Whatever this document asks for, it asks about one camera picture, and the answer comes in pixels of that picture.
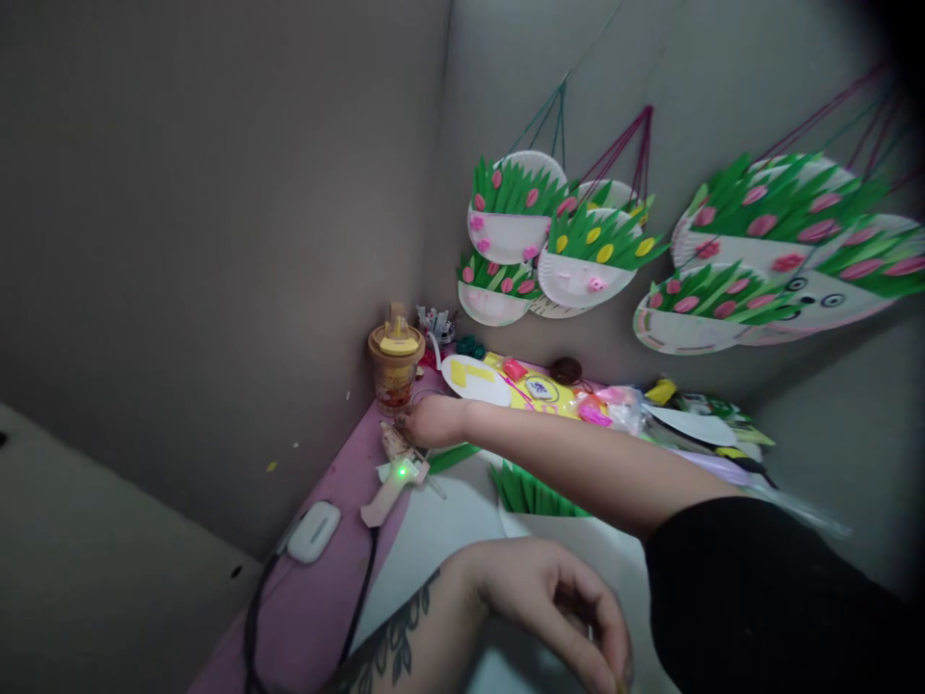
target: gray wall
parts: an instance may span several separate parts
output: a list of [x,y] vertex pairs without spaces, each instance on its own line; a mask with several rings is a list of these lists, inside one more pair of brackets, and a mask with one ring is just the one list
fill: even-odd
[[419,294],[448,12],[4,4],[0,399],[265,554]]
[[844,354],[785,370],[752,409],[778,443],[775,481],[853,528],[832,547],[909,598],[925,568],[923,340],[925,302],[910,301]]
[[260,565],[4,405],[0,431],[0,691],[183,691]]
[[[658,197],[650,228],[670,232],[701,182],[741,152],[770,147],[876,62],[876,37],[846,14],[846,5],[625,0],[613,26],[569,80],[567,173],[582,175],[643,105],[654,103],[649,189]],[[480,155],[497,158],[508,151],[613,7],[611,0],[454,3],[427,239],[430,304],[457,304],[454,268],[469,246],[464,210],[472,167]],[[813,130],[805,147],[821,147],[865,105],[866,99],[855,99]],[[830,153],[847,162],[862,129],[857,125]],[[551,127],[544,131],[550,140],[551,133]],[[635,148],[630,151],[635,155]],[[906,165],[902,157],[892,162]],[[625,154],[614,173],[631,182],[634,166]],[[897,196],[885,210],[917,211],[909,197]],[[662,356],[636,339],[631,318],[649,282],[665,278],[670,267],[661,258],[614,300],[580,317],[554,321],[528,314],[506,328],[472,321],[465,328],[503,354],[540,363],[573,355],[587,373],[611,382],[645,383],[665,372],[684,387],[732,398],[748,394],[791,361],[864,330],[860,324],[780,347]]]

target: pink string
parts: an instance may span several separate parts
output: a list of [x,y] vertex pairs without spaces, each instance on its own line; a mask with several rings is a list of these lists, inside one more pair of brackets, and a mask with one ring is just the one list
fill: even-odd
[[838,106],[840,106],[845,100],[853,96],[856,92],[860,90],[865,84],[877,77],[886,67],[886,61],[882,61],[873,68],[867,74],[863,75],[859,79],[849,86],[842,93],[835,96],[829,103],[816,111],[808,119],[804,120],[797,127],[791,130],[789,133],[783,136],[775,145],[768,149],[764,154],[758,157],[761,159],[768,159],[772,156],[772,152],[775,150],[783,151],[797,142],[801,137],[803,137],[810,129],[815,127],[820,120],[825,118],[829,113],[834,111]]

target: pink paper flower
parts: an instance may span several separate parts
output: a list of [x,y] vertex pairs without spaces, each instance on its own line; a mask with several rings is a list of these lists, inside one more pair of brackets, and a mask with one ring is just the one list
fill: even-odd
[[563,212],[574,212],[575,207],[578,206],[578,198],[572,196],[571,198],[565,198],[562,201],[562,204],[559,205],[559,209],[556,210],[556,217],[562,217]]
[[871,273],[880,270],[880,266],[883,264],[884,262],[879,258],[868,258],[860,263],[850,265],[842,270],[838,276],[846,281],[860,280],[862,277],[867,277]]
[[800,254],[787,254],[775,258],[771,269],[774,272],[790,272],[796,270],[803,263],[804,257]]
[[876,227],[865,227],[858,231],[855,231],[851,236],[845,239],[843,246],[857,246],[862,244],[869,238],[872,238],[874,234],[877,233]]
[[727,302],[722,302],[713,309],[713,317],[719,318],[720,320],[726,320],[730,315],[732,315],[733,311],[735,311],[735,302],[730,299]]
[[832,207],[833,205],[839,204],[840,202],[841,196],[837,193],[826,193],[825,195],[819,196],[812,202],[812,205],[809,206],[809,212],[811,214],[822,212],[822,210],[826,209],[827,207]]
[[716,207],[701,207],[694,218],[695,227],[706,227],[716,219]]
[[777,298],[776,294],[762,294],[759,297],[754,299],[749,299],[749,302],[746,304],[748,308],[761,308],[767,306]]
[[748,193],[745,194],[745,199],[742,200],[742,204],[752,204],[758,202],[768,194],[767,186],[755,186]]
[[777,215],[761,215],[760,217],[755,217],[749,227],[745,232],[749,236],[755,238],[761,238],[768,233],[771,229],[774,228],[775,224],[778,223]]
[[684,297],[677,304],[674,305],[674,310],[678,313],[687,313],[688,311],[694,310],[697,308],[697,304],[700,303],[699,297]]
[[732,295],[738,294],[739,292],[741,292],[743,289],[745,289],[749,285],[749,281],[750,281],[749,278],[742,278],[741,280],[736,280],[729,286],[729,289],[726,290],[726,293],[732,294]]
[[886,272],[884,272],[884,275],[902,277],[903,275],[911,275],[912,273],[921,272],[922,270],[925,270],[925,257],[920,255],[919,257],[900,260],[898,263],[888,268]]
[[720,251],[719,241],[706,241],[697,246],[697,257],[707,259]]
[[838,222],[835,220],[823,220],[822,222],[816,222],[814,225],[806,227],[800,232],[797,239],[804,243],[818,243],[823,239],[837,234],[839,231],[841,231],[841,227],[838,225]]

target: yellow paper flower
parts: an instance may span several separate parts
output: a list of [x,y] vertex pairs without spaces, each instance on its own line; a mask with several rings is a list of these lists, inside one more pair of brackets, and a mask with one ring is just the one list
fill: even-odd
[[655,239],[653,239],[653,238],[651,238],[651,237],[649,237],[648,239],[645,239],[645,240],[639,245],[639,248],[636,249],[636,257],[642,257],[643,255],[647,254],[649,251],[652,250],[652,247],[653,247],[654,245],[655,245]]

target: pink tabletop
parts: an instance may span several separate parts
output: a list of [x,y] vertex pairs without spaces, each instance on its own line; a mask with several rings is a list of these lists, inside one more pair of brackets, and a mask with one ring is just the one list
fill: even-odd
[[[426,387],[445,390],[443,379],[433,369],[424,371],[415,391]],[[369,529],[359,518],[359,508],[379,489],[376,466],[387,462],[379,426],[382,418],[376,404],[370,405],[299,510],[298,516],[316,501],[329,501],[340,509],[340,525],[324,554],[308,566],[283,554],[264,588],[256,667],[271,691],[314,692],[337,666],[371,548]],[[382,527],[373,581],[395,542],[408,502],[408,493],[403,493]],[[243,690],[245,614],[246,610],[231,624],[189,694]]]

